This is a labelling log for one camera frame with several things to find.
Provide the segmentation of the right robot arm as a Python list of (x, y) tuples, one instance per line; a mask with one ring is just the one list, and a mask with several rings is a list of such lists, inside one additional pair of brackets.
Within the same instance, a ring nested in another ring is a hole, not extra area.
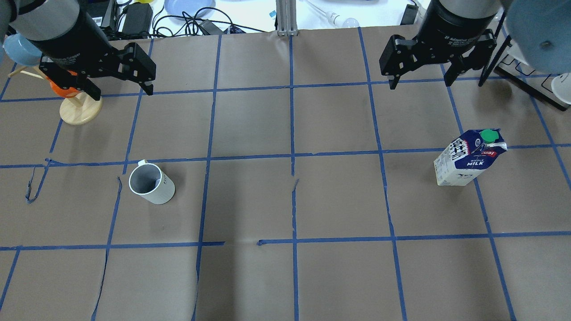
[(380, 71), (396, 88), (400, 77), (424, 65), (449, 63), (446, 86), (468, 70), (481, 70), (491, 60), (497, 36), (488, 28), (504, 9), (509, 39), (524, 61), (539, 71), (570, 71), (568, 0), (432, 0), (417, 35), (392, 35), (379, 59)]

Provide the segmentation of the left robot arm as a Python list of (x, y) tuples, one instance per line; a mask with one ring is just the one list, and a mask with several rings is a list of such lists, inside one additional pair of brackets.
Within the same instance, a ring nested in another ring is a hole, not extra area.
[(41, 71), (61, 89), (77, 89), (99, 100), (93, 78), (137, 83), (153, 95), (156, 64), (135, 42), (113, 47), (75, 0), (3, 0), (1, 31), (12, 27), (41, 52)]

